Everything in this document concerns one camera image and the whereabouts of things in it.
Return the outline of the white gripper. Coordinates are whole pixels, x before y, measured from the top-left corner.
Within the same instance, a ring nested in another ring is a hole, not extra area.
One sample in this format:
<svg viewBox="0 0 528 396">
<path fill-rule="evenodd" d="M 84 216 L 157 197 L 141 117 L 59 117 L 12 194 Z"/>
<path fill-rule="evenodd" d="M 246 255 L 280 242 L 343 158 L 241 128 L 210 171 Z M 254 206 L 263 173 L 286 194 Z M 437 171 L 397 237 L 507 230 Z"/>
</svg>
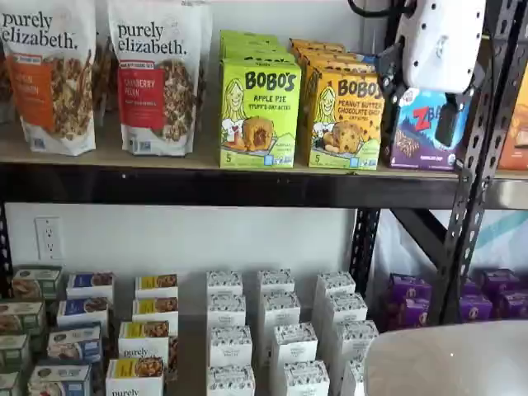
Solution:
<svg viewBox="0 0 528 396">
<path fill-rule="evenodd" d="M 484 0 L 406 1 L 398 39 L 377 54 L 384 98 L 383 124 L 398 119 L 399 101 L 408 87 L 447 92 L 436 140 L 451 145 L 459 106 L 457 96 L 470 84 L 482 37 Z"/>
</svg>

